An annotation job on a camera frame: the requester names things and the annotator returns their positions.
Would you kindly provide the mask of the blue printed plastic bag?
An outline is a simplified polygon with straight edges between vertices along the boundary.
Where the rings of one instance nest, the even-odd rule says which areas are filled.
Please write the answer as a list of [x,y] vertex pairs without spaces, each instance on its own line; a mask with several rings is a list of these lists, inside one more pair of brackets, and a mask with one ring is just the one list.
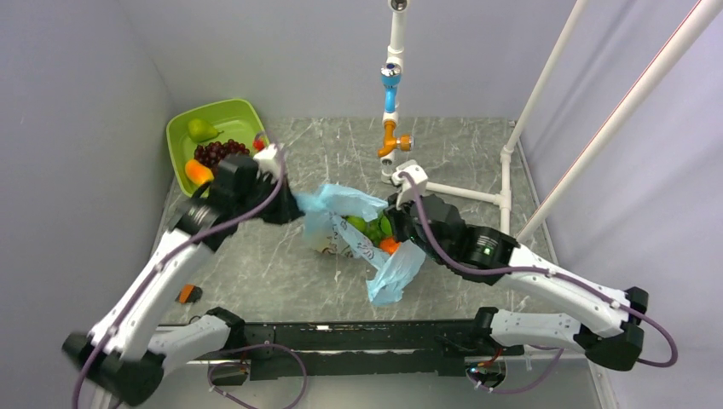
[[313,193],[297,193],[295,197],[305,213],[303,240],[309,248],[321,254],[367,262],[375,271],[366,282],[371,304],[382,306],[402,299],[404,289],[417,276],[425,253],[406,241],[390,256],[344,219],[358,216],[372,221],[384,214],[384,200],[337,184],[323,184]]

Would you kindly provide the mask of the green fake fruit in bag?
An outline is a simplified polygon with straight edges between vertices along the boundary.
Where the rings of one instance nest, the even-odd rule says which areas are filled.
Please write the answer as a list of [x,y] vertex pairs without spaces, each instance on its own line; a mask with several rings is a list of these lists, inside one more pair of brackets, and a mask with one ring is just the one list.
[[379,245],[384,239],[392,236],[390,221],[383,214],[379,214],[372,221],[365,221],[358,216],[345,216],[344,219],[375,245]]

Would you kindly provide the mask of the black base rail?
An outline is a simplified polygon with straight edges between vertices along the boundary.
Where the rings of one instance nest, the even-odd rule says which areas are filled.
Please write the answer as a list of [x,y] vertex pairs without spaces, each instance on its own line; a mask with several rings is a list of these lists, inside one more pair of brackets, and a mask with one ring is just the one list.
[[276,343],[294,356],[262,347],[247,353],[214,351],[205,360],[243,360],[253,381],[297,376],[299,364],[310,376],[432,373],[462,377],[475,360],[496,352],[520,356],[522,346],[495,347],[473,320],[398,320],[327,323],[249,323],[249,345]]

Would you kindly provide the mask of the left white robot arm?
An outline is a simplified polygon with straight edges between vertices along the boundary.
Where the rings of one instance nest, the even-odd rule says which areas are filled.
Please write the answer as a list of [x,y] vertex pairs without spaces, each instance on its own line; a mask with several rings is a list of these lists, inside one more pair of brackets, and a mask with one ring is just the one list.
[[224,159],[213,180],[178,206],[156,251],[116,305],[88,332],[67,336],[62,351],[79,370],[71,406],[79,406],[87,381],[118,403],[138,406],[187,362],[215,351],[225,358],[238,355],[246,347],[245,321],[224,308],[165,336],[155,331],[191,276],[239,224],[258,218],[283,225],[302,214],[278,145]]

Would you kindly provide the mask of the dark red fake grapes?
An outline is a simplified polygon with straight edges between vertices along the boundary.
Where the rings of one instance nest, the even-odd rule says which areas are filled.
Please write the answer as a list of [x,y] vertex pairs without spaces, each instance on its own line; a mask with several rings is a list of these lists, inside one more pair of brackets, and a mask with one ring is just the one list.
[[241,154],[248,156],[251,151],[245,144],[235,140],[225,142],[214,141],[207,145],[198,145],[194,150],[194,159],[209,169],[214,169],[229,155]]

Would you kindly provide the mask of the green plastic tray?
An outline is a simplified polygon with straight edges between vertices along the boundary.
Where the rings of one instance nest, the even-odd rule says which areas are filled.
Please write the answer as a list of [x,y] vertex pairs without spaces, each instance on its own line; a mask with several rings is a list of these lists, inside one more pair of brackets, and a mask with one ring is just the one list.
[[[209,121],[221,131],[221,134],[200,144],[191,141],[188,137],[187,122],[192,118]],[[166,125],[165,133],[177,184],[188,196],[198,187],[186,177],[184,165],[190,159],[194,159],[194,150],[198,145],[235,140],[245,144],[251,151],[248,156],[254,156],[269,144],[255,109],[250,102],[243,99],[217,101],[178,114]]]

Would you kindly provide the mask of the orange fake fruit in bag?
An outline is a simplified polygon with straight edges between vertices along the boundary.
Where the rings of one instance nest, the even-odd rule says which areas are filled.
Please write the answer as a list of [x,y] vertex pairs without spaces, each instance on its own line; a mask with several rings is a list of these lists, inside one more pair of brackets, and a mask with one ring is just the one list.
[[379,241],[379,248],[390,256],[397,251],[400,245],[401,243],[396,241],[393,237],[386,237]]

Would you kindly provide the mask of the orange fake mango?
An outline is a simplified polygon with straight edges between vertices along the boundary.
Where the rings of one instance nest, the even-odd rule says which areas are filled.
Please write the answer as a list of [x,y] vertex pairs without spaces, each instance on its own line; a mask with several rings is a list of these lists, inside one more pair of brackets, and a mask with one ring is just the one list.
[[184,165],[184,173],[186,177],[197,187],[214,180],[212,170],[203,165],[197,159],[190,159]]

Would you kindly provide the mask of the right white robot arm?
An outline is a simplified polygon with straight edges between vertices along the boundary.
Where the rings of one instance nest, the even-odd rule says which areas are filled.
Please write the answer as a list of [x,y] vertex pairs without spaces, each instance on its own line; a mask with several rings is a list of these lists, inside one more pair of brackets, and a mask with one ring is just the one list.
[[384,210],[396,240],[410,240],[464,280],[526,292],[557,309],[554,314],[528,314],[480,308],[469,333],[477,352],[527,343],[572,349],[619,372],[639,363],[647,291],[637,286],[617,290],[583,279],[495,228],[465,222],[455,206],[435,194],[422,198],[421,210],[412,201],[398,205],[396,200],[395,194],[389,196]]

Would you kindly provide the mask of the green fake pear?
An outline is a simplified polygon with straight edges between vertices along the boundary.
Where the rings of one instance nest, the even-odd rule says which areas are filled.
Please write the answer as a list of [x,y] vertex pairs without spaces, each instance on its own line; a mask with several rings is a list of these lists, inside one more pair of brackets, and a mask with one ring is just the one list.
[[188,137],[195,143],[202,143],[218,137],[221,131],[203,118],[192,118],[187,122]]

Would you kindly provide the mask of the orange black small object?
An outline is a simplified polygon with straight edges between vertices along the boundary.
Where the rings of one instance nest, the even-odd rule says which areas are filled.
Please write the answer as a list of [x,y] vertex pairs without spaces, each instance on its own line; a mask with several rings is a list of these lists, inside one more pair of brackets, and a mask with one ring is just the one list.
[[176,302],[180,304],[193,304],[203,296],[203,290],[197,285],[185,285],[178,293]]

